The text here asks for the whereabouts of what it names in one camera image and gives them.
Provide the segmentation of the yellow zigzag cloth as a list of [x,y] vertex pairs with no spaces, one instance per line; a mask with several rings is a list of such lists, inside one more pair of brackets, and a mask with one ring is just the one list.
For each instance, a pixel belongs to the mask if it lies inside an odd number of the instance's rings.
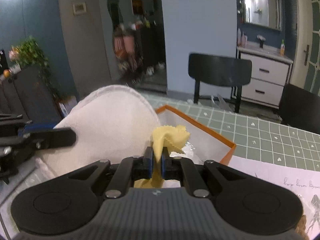
[[163,149],[166,147],[169,154],[176,152],[184,154],[182,148],[189,140],[190,133],[187,132],[185,126],[160,126],[152,132],[152,148],[155,158],[155,164],[153,167],[151,179],[140,179],[135,181],[135,188],[161,188],[164,180],[161,175],[161,157],[163,155]]

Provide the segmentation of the white round cushion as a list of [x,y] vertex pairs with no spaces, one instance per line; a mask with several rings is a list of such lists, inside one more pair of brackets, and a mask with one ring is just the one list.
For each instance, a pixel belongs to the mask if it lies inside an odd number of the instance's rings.
[[42,150],[36,165],[48,179],[67,174],[95,161],[117,164],[143,155],[160,120],[136,90],[121,85],[99,88],[81,100],[56,128],[71,128],[76,142],[67,148]]

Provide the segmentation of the brown coir bear mat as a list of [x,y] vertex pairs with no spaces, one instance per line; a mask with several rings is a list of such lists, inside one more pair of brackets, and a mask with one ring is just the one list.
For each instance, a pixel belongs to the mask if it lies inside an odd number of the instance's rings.
[[306,233],[306,215],[302,215],[299,220],[295,232],[298,233],[304,240],[309,240],[308,234]]

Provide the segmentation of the orange cardboard box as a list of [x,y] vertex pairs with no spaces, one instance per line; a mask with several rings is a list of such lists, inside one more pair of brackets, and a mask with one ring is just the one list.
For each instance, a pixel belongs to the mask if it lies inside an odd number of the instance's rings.
[[155,112],[162,125],[186,127],[190,133],[188,142],[201,161],[214,160],[229,165],[236,149],[234,142],[169,105],[159,107]]

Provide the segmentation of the dark sideboard cabinet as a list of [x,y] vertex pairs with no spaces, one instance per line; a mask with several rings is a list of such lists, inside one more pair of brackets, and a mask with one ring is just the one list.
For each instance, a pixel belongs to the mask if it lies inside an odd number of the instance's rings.
[[37,65],[1,81],[1,113],[21,114],[34,123],[57,124],[62,119]]

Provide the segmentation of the green grid tablecloth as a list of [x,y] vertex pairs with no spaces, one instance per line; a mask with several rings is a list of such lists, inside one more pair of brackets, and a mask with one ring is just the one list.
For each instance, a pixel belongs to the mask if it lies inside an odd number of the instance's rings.
[[154,109],[169,105],[236,143],[235,155],[280,166],[319,171],[319,135],[204,105],[143,93]]

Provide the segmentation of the green potted plant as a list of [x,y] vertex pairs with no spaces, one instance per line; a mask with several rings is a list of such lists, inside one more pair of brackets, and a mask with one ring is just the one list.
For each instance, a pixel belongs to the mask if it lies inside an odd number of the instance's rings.
[[31,66],[38,66],[39,77],[49,88],[54,99],[57,100],[60,98],[61,93],[56,88],[52,80],[52,72],[49,61],[35,38],[29,36],[19,45],[12,46],[11,50],[9,51],[9,59],[14,64],[19,65],[21,69]]

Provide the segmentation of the black chair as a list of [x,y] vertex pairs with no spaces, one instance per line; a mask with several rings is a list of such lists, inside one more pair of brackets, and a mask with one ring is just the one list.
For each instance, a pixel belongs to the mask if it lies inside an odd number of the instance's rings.
[[252,61],[232,57],[191,53],[188,59],[188,75],[195,80],[194,103],[200,99],[200,83],[218,87],[236,88],[236,99],[229,99],[239,113],[242,87],[251,81]]
[[319,96],[290,83],[283,88],[278,115],[281,123],[319,134]]

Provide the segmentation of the white printed paper sheet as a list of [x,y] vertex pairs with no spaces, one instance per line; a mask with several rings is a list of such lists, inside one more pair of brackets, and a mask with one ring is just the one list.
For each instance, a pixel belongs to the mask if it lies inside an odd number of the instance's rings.
[[233,157],[229,167],[294,192],[303,204],[305,232],[309,239],[319,235],[319,172]]

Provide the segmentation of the white drawer cabinet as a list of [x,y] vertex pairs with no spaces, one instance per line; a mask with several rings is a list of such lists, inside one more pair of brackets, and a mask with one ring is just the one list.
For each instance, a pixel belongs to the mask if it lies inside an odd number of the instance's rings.
[[242,87],[241,99],[278,109],[284,86],[291,78],[293,61],[274,48],[258,46],[237,47],[236,57],[252,63],[251,82]]

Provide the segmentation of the white glass door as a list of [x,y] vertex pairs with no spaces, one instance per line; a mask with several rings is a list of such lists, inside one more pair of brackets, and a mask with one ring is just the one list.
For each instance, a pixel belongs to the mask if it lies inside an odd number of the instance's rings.
[[297,0],[297,19],[290,83],[319,95],[319,0]]

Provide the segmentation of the green soap bottle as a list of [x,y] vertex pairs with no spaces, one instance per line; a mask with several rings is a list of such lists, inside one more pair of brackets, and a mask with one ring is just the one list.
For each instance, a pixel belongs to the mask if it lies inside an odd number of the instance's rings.
[[284,56],[285,55],[285,41],[282,40],[281,41],[281,45],[280,45],[280,55]]

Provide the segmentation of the wall switch panel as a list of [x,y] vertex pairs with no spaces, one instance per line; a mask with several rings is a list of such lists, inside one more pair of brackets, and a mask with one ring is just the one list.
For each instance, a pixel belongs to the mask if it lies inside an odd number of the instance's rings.
[[86,8],[85,2],[73,3],[72,8],[73,8],[73,15],[74,16],[83,15],[83,14],[87,13],[87,8]]

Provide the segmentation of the wall mirror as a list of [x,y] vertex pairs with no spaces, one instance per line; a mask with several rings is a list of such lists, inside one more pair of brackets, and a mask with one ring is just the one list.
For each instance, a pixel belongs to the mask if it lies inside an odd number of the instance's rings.
[[244,22],[282,30],[282,0],[243,0]]

